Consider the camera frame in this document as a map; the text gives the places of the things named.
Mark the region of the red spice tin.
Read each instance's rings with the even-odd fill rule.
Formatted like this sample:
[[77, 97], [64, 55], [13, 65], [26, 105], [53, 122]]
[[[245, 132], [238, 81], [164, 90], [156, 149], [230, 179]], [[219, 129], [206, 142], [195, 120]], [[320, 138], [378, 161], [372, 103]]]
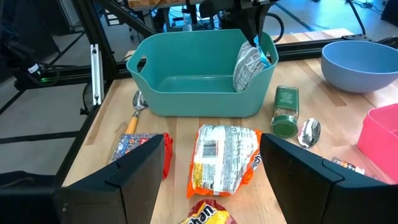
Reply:
[[[129, 153], [136, 147], [144, 144], [150, 138], [153, 138], [157, 133], [138, 133], [138, 134], [122, 134], [119, 138], [119, 142], [115, 147], [115, 151], [110, 159], [110, 162], [116, 161], [123, 155]], [[173, 139], [168, 133], [163, 133], [164, 135], [164, 167], [162, 178], [165, 179], [169, 175], [171, 159], [173, 156]]]

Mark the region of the teal plastic basket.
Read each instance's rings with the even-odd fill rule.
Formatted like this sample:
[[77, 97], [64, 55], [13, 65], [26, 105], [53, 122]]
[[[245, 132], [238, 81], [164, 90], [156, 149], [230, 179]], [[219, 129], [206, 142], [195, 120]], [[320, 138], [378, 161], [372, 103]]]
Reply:
[[249, 117], [262, 107], [279, 56], [272, 37], [262, 33], [271, 64], [236, 92], [233, 72], [245, 41], [239, 29], [156, 34], [140, 43], [126, 67], [156, 115]]

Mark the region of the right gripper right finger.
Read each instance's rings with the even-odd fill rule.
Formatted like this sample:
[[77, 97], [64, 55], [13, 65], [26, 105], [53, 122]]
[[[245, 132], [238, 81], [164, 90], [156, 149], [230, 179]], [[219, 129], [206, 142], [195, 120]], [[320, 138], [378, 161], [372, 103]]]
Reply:
[[398, 224], [398, 184], [349, 170], [272, 134], [260, 153], [287, 224]]

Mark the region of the small saffron spice jar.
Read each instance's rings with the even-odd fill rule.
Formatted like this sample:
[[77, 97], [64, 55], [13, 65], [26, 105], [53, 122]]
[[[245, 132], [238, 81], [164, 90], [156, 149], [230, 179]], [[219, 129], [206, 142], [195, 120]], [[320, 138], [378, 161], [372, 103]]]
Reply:
[[342, 167], [347, 168], [349, 170], [355, 171], [355, 172], [357, 172], [359, 174], [362, 174], [362, 175], [365, 174], [365, 170], [364, 169], [362, 169], [362, 168], [360, 168], [358, 166], [355, 166], [354, 164], [352, 164], [350, 162], [341, 160], [341, 159], [339, 159], [337, 157], [333, 157], [331, 159], [331, 161], [334, 162], [335, 164], [338, 164], [339, 166], [342, 166]]

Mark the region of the yellow-handled spoon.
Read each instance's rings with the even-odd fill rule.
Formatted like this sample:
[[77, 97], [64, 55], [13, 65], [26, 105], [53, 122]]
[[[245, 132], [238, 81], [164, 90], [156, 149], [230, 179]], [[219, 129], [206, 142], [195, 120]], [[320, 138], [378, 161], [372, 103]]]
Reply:
[[135, 109], [134, 114], [132, 115], [132, 118], [126, 128], [125, 134], [134, 134], [136, 130], [136, 126], [138, 123], [139, 119], [139, 113], [141, 110], [147, 108], [147, 103], [144, 99], [144, 96], [140, 90], [136, 91], [133, 100], [133, 107]]

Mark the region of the silver aluminium bracket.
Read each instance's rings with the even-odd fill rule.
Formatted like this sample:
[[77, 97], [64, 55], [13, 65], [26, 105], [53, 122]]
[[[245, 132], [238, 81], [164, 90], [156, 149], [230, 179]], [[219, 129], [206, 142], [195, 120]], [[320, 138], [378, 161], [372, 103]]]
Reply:
[[104, 78], [102, 54], [98, 44], [90, 45], [91, 92], [93, 105], [101, 105], [104, 99]]

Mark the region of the black device with green light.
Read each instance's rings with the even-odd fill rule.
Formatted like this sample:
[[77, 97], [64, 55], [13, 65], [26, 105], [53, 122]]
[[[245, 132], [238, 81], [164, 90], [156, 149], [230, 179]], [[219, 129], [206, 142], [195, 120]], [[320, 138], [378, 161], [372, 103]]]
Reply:
[[[54, 65], [40, 62], [34, 57], [35, 51], [20, 43], [11, 32], [0, 29], [0, 58], [13, 71], [26, 76], [39, 87], [54, 86], [60, 80], [60, 71]], [[55, 72], [53, 81], [42, 81], [43, 76], [51, 69]]]

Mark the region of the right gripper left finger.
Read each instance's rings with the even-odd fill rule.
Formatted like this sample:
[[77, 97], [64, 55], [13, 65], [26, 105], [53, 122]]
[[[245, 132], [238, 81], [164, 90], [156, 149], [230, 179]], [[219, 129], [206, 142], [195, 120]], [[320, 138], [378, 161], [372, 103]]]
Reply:
[[158, 134], [53, 195], [61, 224], [149, 224], [164, 166]]

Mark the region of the red ramen packet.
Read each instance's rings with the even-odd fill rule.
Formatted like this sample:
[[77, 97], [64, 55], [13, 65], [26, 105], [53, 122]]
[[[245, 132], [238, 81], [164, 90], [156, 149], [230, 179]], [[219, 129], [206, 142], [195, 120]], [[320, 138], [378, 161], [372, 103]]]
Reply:
[[237, 224], [233, 216], [216, 200], [204, 199], [194, 205], [179, 224]]

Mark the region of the blue bowl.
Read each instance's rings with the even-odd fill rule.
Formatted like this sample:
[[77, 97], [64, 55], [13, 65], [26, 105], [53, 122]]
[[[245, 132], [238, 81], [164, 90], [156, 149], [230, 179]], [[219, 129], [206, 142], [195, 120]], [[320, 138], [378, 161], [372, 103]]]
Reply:
[[398, 79], [398, 50], [376, 42], [333, 42], [322, 48], [321, 70], [325, 80], [340, 90], [373, 92]]

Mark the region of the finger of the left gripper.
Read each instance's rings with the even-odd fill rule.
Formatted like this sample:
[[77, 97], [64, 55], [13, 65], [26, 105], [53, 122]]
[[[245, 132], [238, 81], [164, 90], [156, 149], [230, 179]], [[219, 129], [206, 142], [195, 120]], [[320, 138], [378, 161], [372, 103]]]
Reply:
[[250, 43], [251, 46], [255, 47], [254, 38], [257, 36], [256, 32], [256, 22], [252, 14], [244, 14], [244, 20], [242, 24], [242, 32], [245, 38]]
[[257, 32], [258, 44], [261, 43], [262, 30], [264, 28], [264, 21], [265, 21], [267, 12], [268, 12], [267, 6], [259, 6], [256, 11], [255, 22], [256, 22], [256, 32]]

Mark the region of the orange Maruchan ramen packet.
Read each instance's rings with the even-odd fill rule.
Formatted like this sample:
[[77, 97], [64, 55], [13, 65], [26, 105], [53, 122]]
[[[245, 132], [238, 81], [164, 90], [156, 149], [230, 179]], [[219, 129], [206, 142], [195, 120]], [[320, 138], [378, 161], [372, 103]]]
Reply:
[[190, 161], [187, 198], [228, 197], [248, 184], [261, 163], [261, 134], [258, 129], [240, 126], [201, 126]]

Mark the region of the orange-handled spoon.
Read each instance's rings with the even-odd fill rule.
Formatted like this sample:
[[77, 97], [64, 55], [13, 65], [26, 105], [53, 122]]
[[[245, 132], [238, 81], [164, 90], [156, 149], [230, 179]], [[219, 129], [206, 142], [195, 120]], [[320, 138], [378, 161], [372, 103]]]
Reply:
[[308, 149], [318, 142], [320, 133], [321, 124], [319, 121], [315, 118], [309, 118], [299, 127], [297, 139], [303, 148]]

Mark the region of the pink plastic bin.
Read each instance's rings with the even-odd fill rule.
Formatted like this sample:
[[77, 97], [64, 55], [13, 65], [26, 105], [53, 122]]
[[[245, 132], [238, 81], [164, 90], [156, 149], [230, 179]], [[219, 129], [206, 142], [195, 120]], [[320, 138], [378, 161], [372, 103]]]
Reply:
[[398, 103], [369, 110], [356, 145], [398, 183]]

